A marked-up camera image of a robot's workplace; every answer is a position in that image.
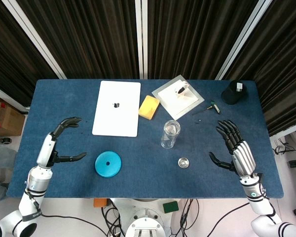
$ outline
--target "blue plastic lid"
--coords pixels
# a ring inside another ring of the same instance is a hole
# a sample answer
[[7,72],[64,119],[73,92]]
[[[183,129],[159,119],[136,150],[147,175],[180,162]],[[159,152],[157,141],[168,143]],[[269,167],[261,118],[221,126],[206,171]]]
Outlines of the blue plastic lid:
[[115,152],[103,152],[95,160],[94,167],[99,175],[110,178],[120,171],[122,160]]

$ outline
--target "black curtain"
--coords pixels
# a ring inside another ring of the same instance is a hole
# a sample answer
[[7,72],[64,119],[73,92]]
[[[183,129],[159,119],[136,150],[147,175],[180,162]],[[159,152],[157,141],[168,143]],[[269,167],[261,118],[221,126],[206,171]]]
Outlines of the black curtain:
[[149,0],[148,78],[215,79],[257,0]]
[[134,0],[17,1],[67,78],[139,78]]
[[269,134],[296,124],[296,0],[274,0],[224,79],[257,83]]
[[0,0],[0,89],[29,106],[36,81],[48,78],[56,75]]

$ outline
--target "blue table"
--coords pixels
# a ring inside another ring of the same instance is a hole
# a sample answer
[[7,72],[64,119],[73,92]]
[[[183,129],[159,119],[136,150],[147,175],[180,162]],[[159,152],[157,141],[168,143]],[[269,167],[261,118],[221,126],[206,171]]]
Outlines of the blue table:
[[[167,80],[139,81],[140,103],[146,95]],[[92,135],[94,114],[101,80],[47,79],[37,82],[31,110],[16,158],[12,181],[7,194],[21,197],[29,170],[48,132],[64,118],[81,117],[79,128],[68,128],[58,139],[60,156],[87,152],[78,162],[56,163],[46,197],[50,198],[244,198],[235,173],[214,165],[208,152],[231,161],[224,141],[216,132],[217,120],[234,121],[249,143],[255,157],[256,172],[263,173],[263,185],[271,198],[283,197],[283,190],[254,82],[246,81],[248,95],[235,105],[221,100],[221,92],[229,81],[190,80],[205,101],[184,115],[178,122],[181,133],[174,148],[160,145],[163,125],[171,117],[160,105],[152,120],[139,117],[135,138]],[[221,115],[214,110],[192,116],[215,100]],[[95,172],[94,161],[104,151],[115,151],[122,159],[122,169],[112,178]],[[186,157],[190,166],[182,169],[178,159]]]

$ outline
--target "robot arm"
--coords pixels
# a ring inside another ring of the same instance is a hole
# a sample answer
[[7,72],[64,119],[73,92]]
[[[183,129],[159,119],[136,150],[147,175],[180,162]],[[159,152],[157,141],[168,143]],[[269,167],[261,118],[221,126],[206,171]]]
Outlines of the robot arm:
[[33,167],[26,181],[19,210],[16,210],[0,220],[0,237],[10,233],[15,237],[29,237],[37,227],[37,217],[41,215],[40,205],[45,196],[49,180],[53,172],[51,167],[57,162],[77,161],[86,153],[75,157],[59,157],[56,151],[57,137],[67,127],[78,127],[80,118],[67,118],[63,120],[53,132],[50,132],[41,147],[37,158],[37,166]]
[[254,173],[256,162],[251,149],[242,139],[238,127],[230,120],[218,121],[218,123],[220,127],[216,127],[216,130],[225,140],[232,162],[220,161],[212,152],[209,152],[209,156],[217,166],[234,171],[240,176],[240,183],[252,210],[260,215],[251,222],[254,232],[260,237],[296,237],[296,226],[282,222],[269,202],[260,176]]

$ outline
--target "black cup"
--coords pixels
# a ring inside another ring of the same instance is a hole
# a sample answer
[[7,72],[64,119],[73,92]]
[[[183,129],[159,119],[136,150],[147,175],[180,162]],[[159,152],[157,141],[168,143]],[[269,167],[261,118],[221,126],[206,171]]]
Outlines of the black cup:
[[[242,90],[237,91],[237,83],[242,84]],[[229,86],[222,92],[222,100],[229,105],[237,103],[237,101],[247,93],[246,85],[240,80],[233,80]]]

